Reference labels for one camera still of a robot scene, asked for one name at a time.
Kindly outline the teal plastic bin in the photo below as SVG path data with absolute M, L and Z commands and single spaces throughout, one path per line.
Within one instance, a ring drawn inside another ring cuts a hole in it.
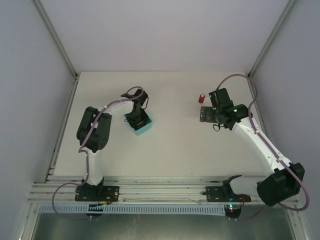
M 143 134 L 143 133 L 145 133 L 146 131 L 148 131 L 149 129 L 151 129 L 151 127 L 152 127 L 152 120 L 151 120 L 151 118 L 149 117 L 149 123 L 146 125 L 146 126 L 144 126 L 144 127 L 142 127 L 141 129 L 139 129 L 139 130 L 134 130 L 133 128 L 133 131 L 134 131 L 134 133 L 137 135 L 137 136 L 140 136 L 141 134 Z

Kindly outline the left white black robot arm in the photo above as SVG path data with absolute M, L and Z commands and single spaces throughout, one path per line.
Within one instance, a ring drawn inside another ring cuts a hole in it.
M 134 133 L 139 136 L 149 130 L 152 120 L 146 113 L 149 96 L 140 86 L 134 86 L 120 96 L 98 109 L 89 106 L 80 121 L 76 138 L 79 140 L 79 153 L 84 153 L 85 175 L 75 189 L 77 202 L 112 202 L 117 201 L 118 190 L 108 189 L 104 185 L 101 169 L 102 151 L 106 147 L 112 126 L 117 117 L 124 117 Z

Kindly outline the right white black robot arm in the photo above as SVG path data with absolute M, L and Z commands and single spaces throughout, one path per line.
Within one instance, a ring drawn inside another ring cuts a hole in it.
M 305 174 L 304 167 L 300 163 L 293 164 L 280 153 L 260 130 L 249 108 L 244 104 L 234 105 L 225 88 L 208 95 L 212 106 L 200 108 L 199 121 L 211 123 L 217 132 L 224 128 L 236 134 L 247 144 L 262 168 L 262 177 L 234 175 L 224 180 L 225 197 L 255 196 L 272 207 L 297 195 Z

